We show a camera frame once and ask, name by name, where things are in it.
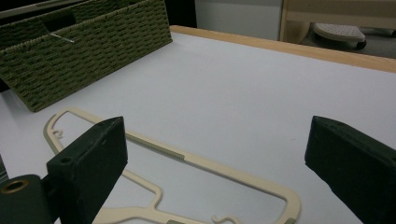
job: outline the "floor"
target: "floor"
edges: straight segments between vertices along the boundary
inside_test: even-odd
[[[325,38],[316,38],[312,28],[310,29],[306,38],[300,44],[396,59],[396,37],[391,36],[393,31],[373,28],[360,29],[361,32],[366,35],[367,45],[364,49],[356,49],[357,43],[347,43]]]

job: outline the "white tabletop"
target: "white tabletop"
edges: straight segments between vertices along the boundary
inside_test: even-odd
[[[287,186],[302,201],[298,223],[361,223],[304,164],[314,115],[337,119],[396,148],[396,76],[266,49],[173,33],[174,42],[48,108],[32,113],[0,94],[0,153],[10,177],[47,174],[47,120],[75,106],[127,129]],[[90,125],[60,120],[65,144]],[[210,222],[233,214],[272,223],[284,203],[128,143],[127,168],[161,186],[159,209]],[[121,179],[107,206],[147,205],[152,195]]]

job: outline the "wooden table edge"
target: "wooden table edge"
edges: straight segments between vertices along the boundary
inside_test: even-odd
[[[170,26],[171,32],[194,35],[214,40],[220,40],[260,49],[270,49],[289,54],[295,54],[322,61],[333,63],[343,63],[351,66],[369,68],[384,72],[396,73],[396,60],[390,58],[376,57],[364,54],[343,52],[332,49],[321,49],[308,47],[274,40],[261,39],[243,35],[232,35],[215,31],[208,31],[197,28]]]

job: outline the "basket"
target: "basket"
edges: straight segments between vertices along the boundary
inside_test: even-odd
[[[39,111],[172,42],[163,0],[91,0],[0,27],[0,78]]]

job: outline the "beige plastic hanger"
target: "beige plastic hanger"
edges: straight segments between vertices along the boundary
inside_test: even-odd
[[[60,111],[59,113],[54,115],[46,124],[46,127],[44,129],[44,136],[55,154],[58,154],[62,149],[64,149],[64,147],[59,141],[59,138],[62,137],[62,131],[55,130],[54,125],[56,121],[65,113],[71,113],[91,123],[98,123],[102,121],[102,119],[75,107],[66,108],[65,110]],[[300,214],[300,198],[291,189],[288,189],[271,181],[258,178],[257,176],[235,170],[225,165],[218,164],[216,162],[194,155],[190,152],[169,147],[165,144],[149,139],[139,133],[134,133],[128,130],[126,130],[125,133],[127,139],[137,144],[152,148],[157,152],[160,152],[175,160],[183,161],[194,167],[200,168],[216,175],[226,177],[234,182],[244,184],[252,189],[274,195],[277,198],[284,200],[286,202],[286,207],[283,211],[283,214],[276,221],[276,224],[294,224]],[[162,224],[204,223],[188,217],[181,217],[178,215],[159,211],[156,207],[163,196],[163,192],[160,187],[150,183],[146,179],[126,169],[123,171],[122,175],[129,180],[135,182],[139,186],[153,192],[155,194],[153,201],[148,207],[102,208],[96,216],[94,223],[119,223],[132,218],[145,219],[147,221]],[[224,218],[216,218],[215,216],[213,216],[212,220],[214,223],[222,223],[225,221],[231,221],[234,224],[241,223],[241,221],[238,220],[237,217],[232,216]]]

